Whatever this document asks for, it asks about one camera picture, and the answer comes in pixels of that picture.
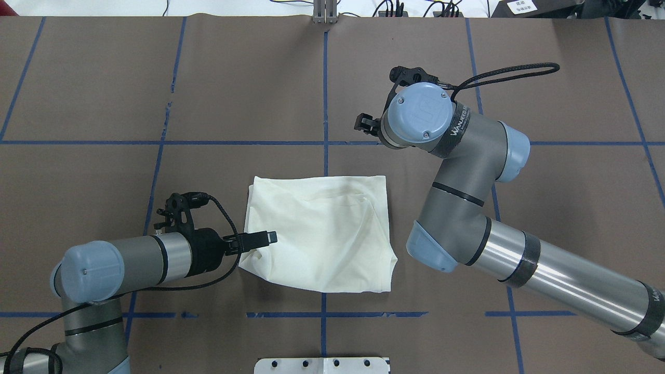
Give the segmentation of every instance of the white cloth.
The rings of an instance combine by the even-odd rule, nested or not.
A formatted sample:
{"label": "white cloth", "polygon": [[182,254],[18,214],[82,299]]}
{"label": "white cloth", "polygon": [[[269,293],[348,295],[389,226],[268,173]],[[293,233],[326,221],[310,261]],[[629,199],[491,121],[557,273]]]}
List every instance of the white cloth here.
{"label": "white cloth", "polygon": [[240,267],[272,283],[319,292],[390,291],[385,176],[296,180],[254,177],[245,231],[277,243],[242,255]]}

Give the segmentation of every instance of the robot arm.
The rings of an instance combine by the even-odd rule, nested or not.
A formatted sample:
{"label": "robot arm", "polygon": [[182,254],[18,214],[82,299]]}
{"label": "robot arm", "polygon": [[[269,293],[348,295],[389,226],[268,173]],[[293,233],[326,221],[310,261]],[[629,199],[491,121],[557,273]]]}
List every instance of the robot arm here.
{"label": "robot arm", "polygon": [[[211,228],[194,228],[191,209],[210,200],[225,215],[234,235],[220,238]],[[165,222],[156,224],[158,235],[95,241],[66,251],[51,274],[51,288],[61,299],[65,342],[51,349],[62,361],[65,374],[129,374],[129,356],[122,324],[121,295],[148,290],[197,289],[224,279],[191,287],[155,287],[216,270],[224,256],[240,255],[277,241],[275,232],[236,234],[235,226],[219,202],[202,192],[172,194],[158,214]],[[13,356],[9,368],[0,358],[0,374],[55,373],[53,357],[22,349]]]}
{"label": "robot arm", "polygon": [[389,148],[415,146],[443,159],[406,243],[409,254],[443,272],[475,266],[551,297],[665,361],[659,290],[481,213],[493,183],[513,180],[526,164],[529,139],[451,100],[446,85],[421,68],[396,67],[390,76],[395,87],[407,87],[391,92],[381,118],[360,114],[355,129]]}

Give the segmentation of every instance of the metal bracket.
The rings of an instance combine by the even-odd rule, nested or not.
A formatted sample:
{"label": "metal bracket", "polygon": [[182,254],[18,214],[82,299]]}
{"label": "metal bracket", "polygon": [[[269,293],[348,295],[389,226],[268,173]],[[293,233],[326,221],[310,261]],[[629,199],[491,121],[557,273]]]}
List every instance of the metal bracket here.
{"label": "metal bracket", "polygon": [[254,374],[390,374],[385,357],[260,359]]}
{"label": "metal bracket", "polygon": [[313,0],[314,23],[337,23],[337,0]]}

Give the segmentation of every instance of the brown table surface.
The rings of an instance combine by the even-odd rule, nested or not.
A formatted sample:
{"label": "brown table surface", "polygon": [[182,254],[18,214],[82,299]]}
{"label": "brown table surface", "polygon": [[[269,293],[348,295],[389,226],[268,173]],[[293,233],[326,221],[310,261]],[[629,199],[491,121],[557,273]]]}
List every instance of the brown table surface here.
{"label": "brown table surface", "polygon": [[[614,19],[0,17],[0,351],[59,312],[47,280],[67,248],[150,232],[172,192],[209,192],[242,226],[254,176],[381,174],[392,292],[326,295],[239,270],[199,291],[126,296],[133,372],[379,355],[393,373],[665,373],[556,303],[412,259],[404,243],[439,160],[353,130],[358,113],[380,114],[396,65],[459,83],[561,64],[459,95],[533,144],[485,211],[662,289],[665,48],[640,41],[663,36],[662,21]],[[229,233],[212,207],[195,220]],[[62,339],[58,322],[27,344]]]}

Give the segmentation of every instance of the blue grid line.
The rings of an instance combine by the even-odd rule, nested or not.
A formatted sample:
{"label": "blue grid line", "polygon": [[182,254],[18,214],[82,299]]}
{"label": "blue grid line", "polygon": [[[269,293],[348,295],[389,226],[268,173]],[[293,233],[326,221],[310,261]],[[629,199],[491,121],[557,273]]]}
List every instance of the blue grid line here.
{"label": "blue grid line", "polygon": [[328,355],[327,349],[327,327],[328,327],[328,294],[325,292],[321,293],[321,357],[326,357]]}
{"label": "blue grid line", "polygon": [[428,311],[269,311],[247,313],[247,318],[419,318]]}
{"label": "blue grid line", "polygon": [[176,78],[178,77],[178,67],[180,66],[180,52],[182,52],[182,41],[185,38],[185,26],[187,17],[182,17],[182,26],[180,26],[180,40],[178,41],[178,51],[176,52],[176,63],[173,64],[173,80],[171,81],[171,93],[176,91]]}
{"label": "blue grid line", "polygon": [[[0,318],[51,318],[60,314],[58,311],[0,311]],[[123,313],[123,317],[128,317],[129,313]],[[146,312],[133,313],[134,318],[175,318],[173,312]]]}
{"label": "blue grid line", "polygon": [[[176,52],[176,61],[174,62],[173,67],[173,80],[171,81],[171,93],[175,92],[176,89],[176,77],[178,75],[178,66],[180,64],[180,53],[182,52],[182,42],[185,35],[185,26],[187,24],[187,17],[182,17],[182,25],[180,27],[180,39],[178,40],[178,51]],[[165,113],[164,113],[164,127],[162,128],[162,136],[160,137],[160,148],[157,151],[157,160],[155,161],[155,171],[152,175],[152,185],[150,187],[150,197],[148,199],[148,209],[146,212],[146,221],[143,227],[143,235],[148,234],[148,226],[150,225],[150,218],[152,216],[152,207],[155,200],[155,189],[157,186],[157,177],[160,173],[160,167],[162,165],[162,154],[164,153],[164,143],[166,140],[166,133],[168,131],[168,121],[171,117],[171,104],[172,101],[166,103]],[[129,344],[130,334],[132,332],[132,321],[134,320],[134,308],[136,307],[136,291],[132,292],[132,299],[129,306],[129,314],[126,318],[125,326],[125,340]]]}
{"label": "blue grid line", "polygon": [[660,196],[660,203],[665,208],[665,194],[663,194],[663,188],[654,166],[654,161],[651,158],[651,152],[649,152],[649,147],[646,144],[646,138],[644,137],[644,131],[642,130],[642,125],[640,124],[640,119],[637,116],[637,110],[635,110],[635,104],[632,101],[632,96],[630,95],[630,90],[628,89],[628,84],[626,84],[626,78],[623,74],[623,69],[621,68],[621,62],[619,61],[619,56],[616,53],[616,47],[614,45],[614,37],[612,36],[612,28],[610,27],[610,20],[608,17],[605,17],[605,28],[607,29],[607,37],[610,40],[610,47],[612,47],[612,55],[614,56],[614,62],[616,63],[616,69],[618,70],[619,77],[621,78],[621,84],[626,91],[626,98],[628,99],[628,104],[630,105],[630,111],[632,117],[635,120],[635,126],[637,126],[637,131],[640,133],[640,140],[642,141],[642,146],[644,147],[644,153],[646,154],[646,159],[649,161],[649,168],[651,168],[651,174],[656,181],[656,187],[658,189],[658,195]]}
{"label": "blue grid line", "polygon": [[642,142],[545,142],[531,141],[532,146],[641,146]]}
{"label": "blue grid line", "polygon": [[[162,154],[164,152],[164,139],[166,138],[166,131],[168,130],[168,121],[171,116],[171,103],[166,104],[166,113],[164,119],[164,128],[162,129],[162,137],[160,148],[157,151],[157,161],[155,162],[155,171],[152,175],[152,186],[150,187],[150,197],[148,199],[148,209],[146,211],[146,221],[143,227],[143,235],[148,235],[148,228],[150,226],[150,218],[152,217],[152,207],[155,202],[155,189],[157,187],[157,177],[160,173],[160,167],[162,165]],[[129,314],[127,315],[127,324],[125,327],[125,340],[129,344],[130,334],[132,332],[132,321],[134,320],[134,308],[136,307],[136,291],[132,292],[132,299],[129,304]]]}
{"label": "blue grid line", "polygon": [[[14,145],[238,145],[238,146],[322,146],[320,140],[2,140]],[[380,142],[328,141],[329,146],[380,146]]]}
{"label": "blue grid line", "polygon": [[321,141],[297,140],[167,140],[167,145],[229,145],[229,146],[320,146]]}
{"label": "blue grid line", "polygon": [[[323,33],[323,176],[328,176],[328,31]],[[328,295],[321,293],[321,357],[326,357]]]}
{"label": "blue grid line", "polygon": [[[473,53],[473,38],[471,37],[471,23],[468,18],[464,19],[466,23],[466,37],[469,41],[469,55],[471,57],[471,71],[473,75],[478,75],[478,69],[475,65],[475,55]],[[478,113],[483,114],[483,100],[480,98],[480,87],[475,88],[475,99],[478,103]]]}
{"label": "blue grid line", "polygon": [[134,321],[134,308],[136,307],[136,291],[132,292],[132,298],[129,302],[129,313],[125,317],[125,344],[129,344],[129,335],[132,331],[132,322]]}
{"label": "blue grid line", "polygon": [[522,345],[519,342],[519,330],[517,329],[517,316],[515,315],[515,302],[513,301],[513,289],[506,287],[508,293],[508,306],[510,308],[510,322],[513,326],[513,340],[515,341],[515,352],[517,353],[517,368],[519,374],[524,374],[524,360],[522,358]]}
{"label": "blue grid line", "polygon": [[[477,75],[477,69],[475,64],[475,55],[473,53],[473,37],[471,35],[471,23],[469,19],[465,19],[466,22],[466,35],[469,39],[469,55],[471,57],[471,68],[473,69],[473,75]],[[483,103],[480,97],[479,87],[475,88],[476,100],[478,101],[478,113],[483,114]],[[494,202],[494,214],[497,221],[501,221],[501,212],[499,211],[499,200],[497,199],[496,187],[492,186],[492,200]],[[513,290],[510,287],[506,287],[508,292],[508,305],[511,312],[511,324],[513,327],[513,340],[515,342],[515,353],[517,355],[517,368],[519,374],[524,374],[524,362],[522,360],[522,348],[519,342],[519,331],[517,329],[517,318],[515,316],[515,304],[513,302]]]}
{"label": "blue grid line", "polygon": [[7,145],[102,145],[102,146],[111,146],[111,145],[159,145],[159,140],[2,140],[0,144]]}
{"label": "blue grid line", "polygon": [[39,28],[37,29],[37,34],[35,35],[35,40],[33,41],[33,46],[30,48],[28,59],[25,61],[25,65],[23,66],[23,71],[21,72],[21,78],[19,78],[19,84],[16,85],[14,96],[11,98],[11,102],[9,103],[9,108],[7,109],[7,115],[5,116],[5,122],[2,125],[2,130],[0,130],[0,140],[2,140],[5,137],[5,132],[7,131],[7,126],[9,126],[9,120],[11,119],[11,113],[14,111],[14,105],[16,104],[16,100],[19,97],[19,92],[21,92],[21,87],[23,86],[23,80],[25,79],[25,75],[28,73],[30,62],[33,60],[35,49],[37,49],[37,42],[39,42],[39,37],[41,36],[41,32],[44,29],[45,22],[46,22],[46,17],[42,17],[42,20],[39,23]]}
{"label": "blue grid line", "polygon": [[562,317],[577,315],[569,310],[486,311],[486,317]]}
{"label": "blue grid line", "polygon": [[[321,146],[320,140],[0,140],[6,145],[238,145],[238,146]],[[665,146],[665,142],[571,142],[531,141],[532,146]],[[329,140],[328,146],[380,146],[380,142]]]}

